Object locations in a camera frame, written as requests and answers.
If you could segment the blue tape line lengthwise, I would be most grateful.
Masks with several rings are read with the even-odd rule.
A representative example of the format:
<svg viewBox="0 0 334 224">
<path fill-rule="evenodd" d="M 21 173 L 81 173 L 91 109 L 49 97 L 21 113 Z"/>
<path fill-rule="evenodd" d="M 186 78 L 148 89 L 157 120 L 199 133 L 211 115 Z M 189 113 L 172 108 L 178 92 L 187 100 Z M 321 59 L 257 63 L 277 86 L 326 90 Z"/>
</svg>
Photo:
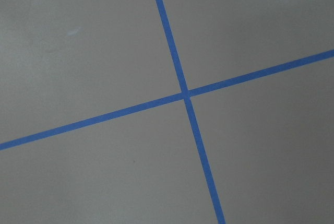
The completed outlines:
<svg viewBox="0 0 334 224">
<path fill-rule="evenodd" d="M 187 116 L 189 119 L 189 123 L 193 132 L 194 140 L 197 147 L 197 152 L 199 155 L 199 159 L 201 162 L 202 170 L 204 172 L 204 176 L 206 179 L 208 191 L 210 194 L 211 202 L 214 208 L 214 213 L 216 215 L 216 219 L 218 223 L 226 223 L 224 213 L 221 207 L 219 195 L 216 189 L 216 185 L 214 182 L 214 178 L 211 172 L 211 167 L 209 164 L 209 160 L 207 157 L 206 149 L 204 146 L 204 142 L 202 140 L 201 132 L 198 126 L 195 110 L 189 95 L 189 90 L 187 86 L 187 82 L 185 79 L 185 75 L 183 72 L 182 64 L 178 55 L 177 47 L 174 41 L 173 33 L 171 30 L 171 26 L 169 23 L 168 15 L 166 13 L 165 5 L 163 0 L 156 0 L 157 9 L 159 11 L 162 27 L 164 30 L 164 34 L 166 37 L 166 41 L 170 50 L 171 58 L 173 61 L 174 69 L 176 72 L 177 80 L 180 86 L 182 99 L 185 104 Z"/>
</svg>

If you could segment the blue tape line crosswise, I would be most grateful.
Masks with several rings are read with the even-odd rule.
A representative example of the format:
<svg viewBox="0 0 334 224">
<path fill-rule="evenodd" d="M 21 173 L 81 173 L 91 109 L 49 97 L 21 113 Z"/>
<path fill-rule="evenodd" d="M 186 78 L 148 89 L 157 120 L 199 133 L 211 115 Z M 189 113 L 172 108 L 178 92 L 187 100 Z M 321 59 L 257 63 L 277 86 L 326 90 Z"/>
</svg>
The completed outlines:
<svg viewBox="0 0 334 224">
<path fill-rule="evenodd" d="M 333 50 L 329 50 L 326 52 L 321 52 L 318 54 L 314 54 L 308 57 L 303 57 L 297 60 L 293 60 L 290 62 L 286 62 L 283 64 L 279 64 L 276 66 L 272 66 L 272 67 L 268 67 L 265 69 L 261 69 L 261 70 L 257 70 L 248 74 L 244 74 L 244 75 L 240 75 L 240 76 L 236 76 L 230 79 L 226 79 L 223 81 L 219 81 L 213 84 L 208 84 L 205 86 L 201 86 L 195 89 L 191 89 L 187 94 L 190 97 L 194 97 L 194 96 L 198 96 L 204 93 L 209 93 L 215 90 L 220 90 L 226 87 L 231 87 L 237 84 L 241 84 L 250 80 L 254 80 L 254 79 L 258 79 L 258 78 L 262 78 L 265 76 L 269 76 L 269 75 L 273 75 L 276 73 L 280 73 L 280 72 L 284 72 L 286 70 L 290 70 L 290 69 L 294 69 L 297 67 L 301 67 L 304 65 L 308 65 L 308 64 L 312 64 L 315 62 L 319 62 L 319 61 L 323 61 L 326 60 L 328 58 L 333 58 Z M 110 113 L 106 113 L 106 114 L 102 114 L 102 115 L 98 115 L 89 119 L 85 119 L 85 120 L 81 120 L 78 122 L 74 122 L 71 124 L 67 124 L 67 125 L 63 125 L 60 127 L 56 127 L 53 129 L 49 129 L 46 131 L 42 131 L 39 133 L 35 133 L 32 135 L 28 135 L 25 137 L 21 137 L 21 138 L 17 138 L 14 140 L 10 140 L 4 143 L 1 143 L 1 150 L 6 150 L 9 148 L 13 148 L 16 146 L 20 146 L 23 144 L 27 144 L 30 142 L 34 142 L 37 140 L 41 140 L 41 139 L 45 139 L 48 137 L 52 137 L 52 136 L 56 136 L 62 133 L 66 133 L 66 132 L 71 132 L 80 128 L 84 128 L 90 125 L 95 125 L 98 123 L 102 123 L 105 121 L 109 121 L 112 119 L 116 119 L 118 117 L 123 117 L 125 115 L 130 115 L 136 112 L 140 112 L 140 111 L 144 111 L 147 109 L 151 109 L 151 108 L 155 108 L 155 107 L 159 107 L 165 104 L 169 104 L 172 102 L 176 102 L 176 101 L 180 101 L 183 100 L 184 96 L 181 93 L 177 93 L 174 95 L 170 95 L 167 97 L 163 97 L 163 98 L 159 98 L 156 100 L 152 100 L 152 101 L 148 101 L 145 103 L 141 103 L 138 105 L 134 105 L 131 107 L 127 107 L 124 109 L 120 109 L 114 112 L 110 112 Z"/>
</svg>

